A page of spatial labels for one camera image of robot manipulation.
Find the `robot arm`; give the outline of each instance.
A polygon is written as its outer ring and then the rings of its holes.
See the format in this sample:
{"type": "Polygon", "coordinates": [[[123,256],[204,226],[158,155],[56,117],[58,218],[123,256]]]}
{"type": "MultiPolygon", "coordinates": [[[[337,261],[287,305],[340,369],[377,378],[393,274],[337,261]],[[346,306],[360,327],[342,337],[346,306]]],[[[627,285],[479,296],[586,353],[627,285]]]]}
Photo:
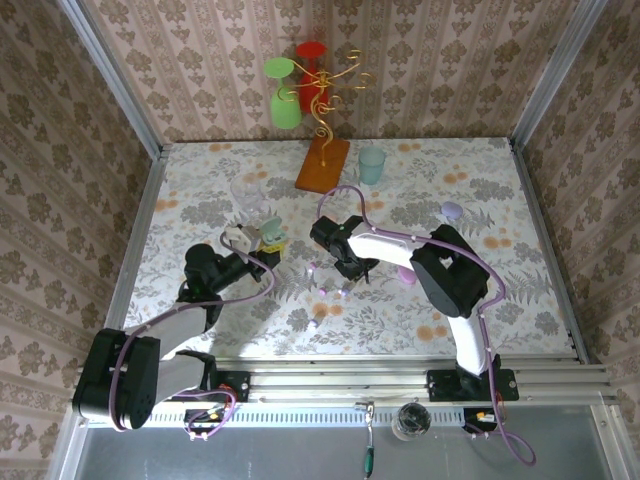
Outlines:
{"type": "MultiPolygon", "coordinates": [[[[185,256],[186,280],[176,302],[143,324],[146,330],[130,342],[116,390],[115,414],[122,426],[140,428],[157,403],[183,390],[210,390],[220,384],[242,385],[248,381],[247,372],[218,371],[215,358],[202,352],[179,351],[173,358],[162,360],[186,340],[215,325],[224,303],[219,292],[247,274],[260,281],[266,270],[258,262],[269,269],[280,262],[278,251],[258,250],[259,233],[252,227],[228,228],[225,233],[234,250],[244,255],[232,253],[223,257],[210,245],[192,246],[185,256]],[[258,262],[247,261],[247,256],[258,262]],[[220,303],[185,308],[203,302],[220,303]],[[171,321],[158,321],[169,316],[171,321]]],[[[109,418],[114,365],[125,342],[140,328],[103,329],[95,336],[72,400],[74,410],[83,417],[100,421],[109,418]]],[[[239,386],[235,390],[241,395],[239,386]]]]}
{"type": "MultiPolygon", "coordinates": [[[[413,270],[429,301],[449,319],[458,366],[477,377],[489,368],[480,324],[472,318],[474,307],[487,294],[489,274],[473,261],[442,247],[381,234],[359,216],[343,225],[321,217],[313,225],[311,238],[337,258],[336,268],[349,280],[368,278],[379,261],[413,270]]],[[[449,225],[438,227],[432,238],[475,254],[449,225]]]]}

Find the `floral tablecloth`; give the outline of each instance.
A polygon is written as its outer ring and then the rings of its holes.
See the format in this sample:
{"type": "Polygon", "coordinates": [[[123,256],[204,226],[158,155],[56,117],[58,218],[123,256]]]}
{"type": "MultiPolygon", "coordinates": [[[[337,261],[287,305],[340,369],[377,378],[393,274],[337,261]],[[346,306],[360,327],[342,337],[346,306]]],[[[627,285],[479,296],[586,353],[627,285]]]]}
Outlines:
{"type": "MultiPolygon", "coordinates": [[[[506,139],[354,140],[341,183],[357,185],[357,154],[370,144],[387,153],[380,182],[361,185],[371,220],[424,233],[444,221],[443,202],[461,205],[464,214],[451,224],[508,287],[508,299],[488,311],[493,345],[504,353],[571,354],[506,139]]],[[[289,236],[276,268],[277,287],[253,304],[225,307],[217,325],[185,347],[247,357],[454,355],[447,319],[429,304],[419,283],[402,283],[394,266],[380,264],[370,274],[370,285],[361,282],[346,298],[338,294],[344,279],[330,255],[309,238],[320,195],[294,188],[308,146],[308,141],[174,145],[127,326],[149,320],[174,302],[191,245],[209,242],[226,255],[218,243],[223,227],[255,224],[256,218],[243,214],[229,191],[232,178],[253,173],[266,196],[268,211],[262,217],[279,215],[289,236]],[[309,273],[312,261],[318,268],[309,273]],[[321,296],[320,288],[328,294],[321,296]],[[319,323],[316,329],[309,327],[313,318],[319,323]]],[[[342,222],[359,213],[357,198],[338,194],[323,213],[342,222]]],[[[491,281],[490,295],[495,287],[491,281]]],[[[238,298],[260,288],[247,277],[222,295],[238,298]]]]}

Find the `clear plastic glass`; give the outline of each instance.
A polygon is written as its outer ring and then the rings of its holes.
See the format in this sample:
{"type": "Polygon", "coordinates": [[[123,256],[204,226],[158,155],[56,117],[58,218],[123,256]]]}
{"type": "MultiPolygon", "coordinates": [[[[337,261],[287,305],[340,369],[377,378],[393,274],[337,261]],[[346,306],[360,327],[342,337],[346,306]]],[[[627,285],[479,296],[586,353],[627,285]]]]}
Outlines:
{"type": "Polygon", "coordinates": [[[255,173],[238,175],[231,180],[231,195],[246,213],[252,214],[262,209],[264,195],[260,189],[260,180],[255,173]]]}

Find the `floral wallpaper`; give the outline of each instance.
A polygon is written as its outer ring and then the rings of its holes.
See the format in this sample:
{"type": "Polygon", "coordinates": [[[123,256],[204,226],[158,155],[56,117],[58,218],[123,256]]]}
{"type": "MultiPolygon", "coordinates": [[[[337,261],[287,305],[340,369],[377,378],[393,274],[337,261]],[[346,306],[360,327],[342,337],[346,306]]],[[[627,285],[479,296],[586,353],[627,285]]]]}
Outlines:
{"type": "Polygon", "coordinates": [[[640,453],[640,3],[612,0],[527,145],[590,352],[640,453]]]}
{"type": "Polygon", "coordinates": [[[149,158],[53,1],[0,1],[0,478],[44,478],[149,158]]]}
{"type": "Polygon", "coordinates": [[[164,143],[309,138],[270,120],[276,56],[360,48],[374,88],[344,94],[344,138],[509,136],[576,0],[84,0],[164,143]]]}

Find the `teal plastic cup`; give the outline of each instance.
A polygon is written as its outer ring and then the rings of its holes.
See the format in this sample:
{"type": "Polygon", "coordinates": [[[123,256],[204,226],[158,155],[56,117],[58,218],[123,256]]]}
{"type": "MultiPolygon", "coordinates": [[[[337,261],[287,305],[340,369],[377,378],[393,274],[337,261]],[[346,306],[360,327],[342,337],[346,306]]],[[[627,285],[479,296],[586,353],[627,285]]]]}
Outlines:
{"type": "Polygon", "coordinates": [[[374,146],[362,147],[358,154],[360,182],[365,185],[375,185],[378,183],[386,158],[387,155],[381,148],[374,146]]]}

